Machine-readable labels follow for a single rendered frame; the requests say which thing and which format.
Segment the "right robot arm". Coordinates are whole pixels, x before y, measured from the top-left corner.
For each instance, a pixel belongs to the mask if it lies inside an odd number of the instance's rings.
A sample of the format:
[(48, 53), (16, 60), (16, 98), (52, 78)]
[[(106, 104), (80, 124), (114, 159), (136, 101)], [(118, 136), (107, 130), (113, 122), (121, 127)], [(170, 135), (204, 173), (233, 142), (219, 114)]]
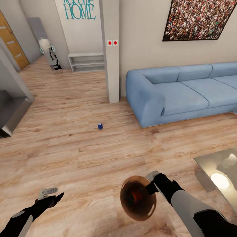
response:
[(149, 195), (160, 192), (172, 205), (192, 237), (237, 237), (237, 226), (229, 223), (215, 208), (193, 197), (176, 181), (157, 170), (147, 175)]

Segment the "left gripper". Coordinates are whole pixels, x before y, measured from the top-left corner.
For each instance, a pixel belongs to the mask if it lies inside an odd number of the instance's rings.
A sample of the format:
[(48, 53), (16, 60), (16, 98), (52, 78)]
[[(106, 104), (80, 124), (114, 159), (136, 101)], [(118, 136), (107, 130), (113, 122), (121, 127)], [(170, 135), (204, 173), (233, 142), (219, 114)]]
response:
[(62, 198), (64, 193), (61, 193), (58, 196), (48, 196), (47, 198), (44, 198), (43, 200), (35, 200), (35, 204), (40, 206), (41, 213), (40, 215), (48, 208), (54, 207), (57, 202), (59, 202)]

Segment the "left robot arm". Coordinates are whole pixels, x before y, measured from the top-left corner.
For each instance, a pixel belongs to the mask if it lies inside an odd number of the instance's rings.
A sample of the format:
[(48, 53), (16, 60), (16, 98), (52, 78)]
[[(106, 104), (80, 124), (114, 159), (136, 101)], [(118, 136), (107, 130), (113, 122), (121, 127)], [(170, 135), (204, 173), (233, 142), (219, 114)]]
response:
[(61, 200), (64, 193), (58, 196), (47, 196), (56, 192), (58, 192), (56, 187), (40, 190), (39, 197), (35, 200), (35, 205), (13, 215), (6, 228), (0, 233), (0, 237), (25, 237), (32, 222), (46, 209), (54, 207)]

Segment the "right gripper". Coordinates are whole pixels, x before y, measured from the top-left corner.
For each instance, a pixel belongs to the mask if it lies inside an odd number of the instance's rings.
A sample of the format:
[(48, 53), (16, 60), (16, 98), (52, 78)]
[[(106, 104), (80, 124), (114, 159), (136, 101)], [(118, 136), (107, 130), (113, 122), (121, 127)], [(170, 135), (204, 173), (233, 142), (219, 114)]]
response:
[(147, 186), (145, 187), (145, 188), (147, 189), (149, 195), (152, 195), (152, 194), (154, 194), (155, 192), (158, 192), (158, 190), (156, 190), (156, 189), (154, 188), (153, 182), (154, 182), (154, 181), (152, 181), (149, 185), (147, 185)]

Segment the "trash can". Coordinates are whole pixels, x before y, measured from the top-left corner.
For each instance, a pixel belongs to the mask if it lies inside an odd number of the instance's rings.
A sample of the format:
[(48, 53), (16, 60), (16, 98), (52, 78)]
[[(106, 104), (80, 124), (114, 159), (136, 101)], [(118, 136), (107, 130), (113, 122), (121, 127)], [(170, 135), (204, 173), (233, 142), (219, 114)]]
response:
[[(149, 195), (145, 188), (150, 182), (142, 176), (131, 176), (126, 179), (121, 187), (120, 201), (124, 212), (133, 220), (142, 222), (150, 219), (155, 212), (157, 197), (156, 193)], [(128, 200), (130, 191), (140, 188), (144, 194), (143, 199), (132, 204)]]

